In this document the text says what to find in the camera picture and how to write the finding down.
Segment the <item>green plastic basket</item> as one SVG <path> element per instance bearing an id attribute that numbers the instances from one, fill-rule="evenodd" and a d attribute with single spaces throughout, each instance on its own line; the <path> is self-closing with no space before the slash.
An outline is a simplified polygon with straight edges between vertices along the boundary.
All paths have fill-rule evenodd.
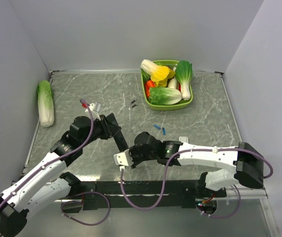
<path id="1" fill-rule="evenodd" d="M 144 59 L 140 68 L 145 100 L 152 110 L 178 110 L 192 102 L 192 63 Z"/>

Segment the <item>green bok choy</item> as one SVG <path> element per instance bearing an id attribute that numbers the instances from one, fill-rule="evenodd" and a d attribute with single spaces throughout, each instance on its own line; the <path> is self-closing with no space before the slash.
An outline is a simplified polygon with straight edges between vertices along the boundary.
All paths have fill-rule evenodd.
<path id="1" fill-rule="evenodd" d="M 185 60 L 179 61 L 176 66 L 175 77 L 181 86 L 182 99 L 189 100 L 191 98 L 189 85 L 193 77 L 192 64 Z"/>

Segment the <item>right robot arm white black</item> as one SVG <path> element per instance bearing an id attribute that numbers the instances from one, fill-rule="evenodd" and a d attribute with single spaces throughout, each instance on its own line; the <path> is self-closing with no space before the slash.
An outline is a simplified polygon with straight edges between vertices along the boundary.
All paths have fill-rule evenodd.
<path id="1" fill-rule="evenodd" d="M 201 175 L 199 193 L 209 197 L 221 188 L 240 184 L 250 189 L 264 186 L 264 161 L 261 154 L 249 143 L 220 148 L 197 146 L 182 141 L 160 141 L 148 132 L 136 136 L 129 148 L 131 167 L 156 160 L 165 166 L 202 165 L 217 171 Z"/>

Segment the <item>aluminium frame rail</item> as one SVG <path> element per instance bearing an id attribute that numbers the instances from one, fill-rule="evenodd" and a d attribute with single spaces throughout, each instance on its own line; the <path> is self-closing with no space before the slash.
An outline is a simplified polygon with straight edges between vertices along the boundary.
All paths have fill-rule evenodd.
<path id="1" fill-rule="evenodd" d="M 45 184 L 39 191 L 34 195 L 26 199 L 27 207 L 39 207 L 41 204 L 50 204 L 54 201 L 68 201 L 73 200 L 68 197 L 70 194 L 71 188 L 75 185 L 80 184 L 80 181 L 66 181 L 64 179 L 57 179 L 51 183 Z M 236 199 L 238 195 L 241 195 L 243 199 L 262 199 L 266 198 L 266 192 L 264 189 L 250 189 L 245 188 L 240 185 L 237 187 L 228 187 L 225 188 L 228 199 Z M 209 198 L 199 199 L 199 200 L 216 200 L 223 199 L 224 197 L 217 198 L 215 195 Z"/>

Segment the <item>green lettuce head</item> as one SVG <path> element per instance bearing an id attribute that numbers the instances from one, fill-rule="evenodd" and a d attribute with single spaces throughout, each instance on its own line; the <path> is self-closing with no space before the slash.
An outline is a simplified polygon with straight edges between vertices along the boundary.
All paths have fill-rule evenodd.
<path id="1" fill-rule="evenodd" d="M 182 100 L 182 95 L 177 89 L 152 87 L 148 100 L 153 105 L 174 105 Z"/>

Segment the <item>white radish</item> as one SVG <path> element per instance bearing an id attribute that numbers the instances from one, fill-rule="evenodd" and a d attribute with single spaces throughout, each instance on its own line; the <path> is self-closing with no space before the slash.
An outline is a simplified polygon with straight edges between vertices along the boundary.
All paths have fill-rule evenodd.
<path id="1" fill-rule="evenodd" d="M 172 89 L 178 89 L 178 81 L 177 81 L 177 79 L 176 79 L 175 77 L 173 77 L 173 78 L 169 81 L 167 87 L 168 87 L 168 88 L 172 88 Z"/>

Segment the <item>red pepper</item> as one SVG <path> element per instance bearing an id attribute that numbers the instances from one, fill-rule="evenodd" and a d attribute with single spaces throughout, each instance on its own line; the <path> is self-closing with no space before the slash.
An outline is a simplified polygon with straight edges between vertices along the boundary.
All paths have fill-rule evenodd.
<path id="1" fill-rule="evenodd" d="M 149 98 L 150 96 L 150 88 L 152 87 L 156 87 L 154 82 L 152 80 L 148 80 L 146 83 L 145 83 L 145 93 L 146 93 L 146 98 Z"/>

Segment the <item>black remote control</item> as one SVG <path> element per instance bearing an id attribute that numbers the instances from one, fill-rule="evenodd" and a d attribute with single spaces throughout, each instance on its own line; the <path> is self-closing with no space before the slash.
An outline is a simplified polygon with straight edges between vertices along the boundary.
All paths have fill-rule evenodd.
<path id="1" fill-rule="evenodd" d="M 117 148 L 120 152 L 124 152 L 125 150 L 127 150 L 129 148 L 123 134 L 121 131 L 118 131 L 114 136 L 114 141 L 117 145 Z"/>

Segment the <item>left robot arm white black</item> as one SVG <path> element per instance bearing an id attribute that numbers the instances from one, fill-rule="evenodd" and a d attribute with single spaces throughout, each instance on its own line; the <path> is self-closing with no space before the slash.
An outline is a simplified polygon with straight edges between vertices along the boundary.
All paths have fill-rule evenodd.
<path id="1" fill-rule="evenodd" d="M 80 116 L 46 156 L 23 178 L 0 193 L 0 235 L 14 237 L 37 211 L 57 199 L 76 198 L 81 181 L 64 172 L 83 154 L 83 148 L 97 140 L 114 138 L 120 151 L 127 148 L 114 114 L 96 119 Z"/>

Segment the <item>white remote control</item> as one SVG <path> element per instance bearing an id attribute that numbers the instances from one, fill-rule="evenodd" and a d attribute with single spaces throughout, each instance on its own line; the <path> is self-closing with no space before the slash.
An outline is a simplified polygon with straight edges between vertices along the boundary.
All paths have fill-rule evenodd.
<path id="1" fill-rule="evenodd" d="M 179 141 L 182 143 L 189 143 L 189 138 L 186 136 L 180 136 Z"/>

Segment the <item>black base bar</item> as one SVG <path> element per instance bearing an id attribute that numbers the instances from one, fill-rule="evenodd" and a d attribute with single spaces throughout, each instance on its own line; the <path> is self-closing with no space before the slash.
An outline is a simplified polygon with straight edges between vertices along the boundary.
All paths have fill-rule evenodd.
<path id="1" fill-rule="evenodd" d="M 139 207 L 153 205 L 161 193 L 162 180 L 159 181 L 125 181 L 124 190 L 132 203 Z M 225 198 L 226 190 L 200 190 L 197 180 L 167 180 L 163 198 L 158 207 L 179 206 L 181 208 L 195 208 L 199 199 Z M 119 181 L 82 181 L 71 188 L 68 194 L 73 200 L 83 202 L 83 210 L 97 210 L 107 208 L 129 208 L 124 199 Z"/>

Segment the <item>yellow leaf cabbage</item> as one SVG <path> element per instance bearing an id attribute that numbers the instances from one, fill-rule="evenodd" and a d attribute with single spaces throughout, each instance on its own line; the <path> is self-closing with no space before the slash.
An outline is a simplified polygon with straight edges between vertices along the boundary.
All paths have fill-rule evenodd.
<path id="1" fill-rule="evenodd" d="M 140 65 L 141 69 L 150 75 L 155 86 L 167 86 L 167 81 L 175 76 L 175 71 L 168 66 L 158 65 L 151 60 L 144 59 Z"/>

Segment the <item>napa cabbage on table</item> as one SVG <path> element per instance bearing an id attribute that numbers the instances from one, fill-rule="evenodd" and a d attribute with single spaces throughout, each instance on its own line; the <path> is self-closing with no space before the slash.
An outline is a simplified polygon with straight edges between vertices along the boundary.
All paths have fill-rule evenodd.
<path id="1" fill-rule="evenodd" d="M 54 104 L 50 82 L 40 81 L 37 86 L 37 94 L 40 124 L 43 127 L 50 127 L 54 123 Z"/>

